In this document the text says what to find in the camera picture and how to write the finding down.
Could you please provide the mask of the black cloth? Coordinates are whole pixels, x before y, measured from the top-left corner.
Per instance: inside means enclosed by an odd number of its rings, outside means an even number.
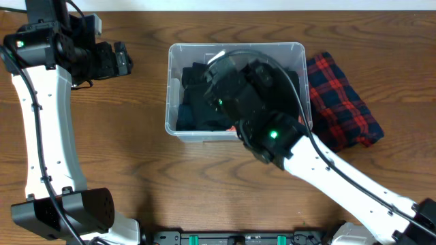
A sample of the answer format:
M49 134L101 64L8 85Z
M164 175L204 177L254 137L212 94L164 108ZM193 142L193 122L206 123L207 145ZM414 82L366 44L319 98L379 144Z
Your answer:
M204 94L209 89L210 84L204 77L208 65L203 63L192 63L191 67L184 67L182 70L181 82L184 88L183 105L199 106L205 105L210 108L210 104L205 100Z
M199 105L191 109L196 122L194 131L226 131L233 126L232 120L212 106L207 108L205 105Z

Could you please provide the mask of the dark navy cloth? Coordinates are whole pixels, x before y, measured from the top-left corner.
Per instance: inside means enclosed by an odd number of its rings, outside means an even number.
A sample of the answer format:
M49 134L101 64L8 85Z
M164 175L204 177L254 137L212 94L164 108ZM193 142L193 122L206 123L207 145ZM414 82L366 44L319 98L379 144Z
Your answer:
M196 122L193 119L193 112L190 105L180 104L178 107L178 118L176 121L177 131L194 131Z

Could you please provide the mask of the pink cloth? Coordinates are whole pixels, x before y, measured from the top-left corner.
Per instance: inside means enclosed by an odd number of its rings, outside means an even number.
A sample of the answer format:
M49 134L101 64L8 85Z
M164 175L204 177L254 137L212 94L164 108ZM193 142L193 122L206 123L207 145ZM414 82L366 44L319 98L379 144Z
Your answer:
M302 116L298 117L298 122L302 125L305 125ZM234 133L236 137L238 137L237 132L236 132L236 127L235 126L231 126L229 129L226 130L226 132L228 133Z

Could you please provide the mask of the red navy plaid cloth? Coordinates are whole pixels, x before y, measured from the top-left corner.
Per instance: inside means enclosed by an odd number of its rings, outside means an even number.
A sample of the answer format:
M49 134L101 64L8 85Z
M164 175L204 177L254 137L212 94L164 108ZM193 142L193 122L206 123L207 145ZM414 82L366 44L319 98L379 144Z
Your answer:
M355 145L372 146L384 131L352 88L332 55L321 52L307 61L313 132L334 152Z

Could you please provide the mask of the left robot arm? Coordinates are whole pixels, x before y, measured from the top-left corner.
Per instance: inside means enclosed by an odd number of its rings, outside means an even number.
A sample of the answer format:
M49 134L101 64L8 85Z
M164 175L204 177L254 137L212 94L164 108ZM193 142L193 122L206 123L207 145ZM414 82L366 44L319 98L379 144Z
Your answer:
M18 94L27 145L26 200L16 225L68 244L139 244L138 221L118 213L110 191L90 189L76 153L71 93L131 73L125 44L97 42L102 22L71 15L71 1L26 1L28 22L6 35L1 58Z

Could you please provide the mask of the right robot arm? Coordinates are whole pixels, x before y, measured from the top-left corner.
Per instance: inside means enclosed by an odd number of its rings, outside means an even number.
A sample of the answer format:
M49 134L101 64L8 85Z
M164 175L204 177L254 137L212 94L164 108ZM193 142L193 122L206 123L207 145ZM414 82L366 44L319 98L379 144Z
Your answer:
M420 203L378 184L331 151L307 122L284 68L255 50L221 52L206 66L205 100L225 114L243 146L296 176L356 217L380 244L434 244L435 202Z

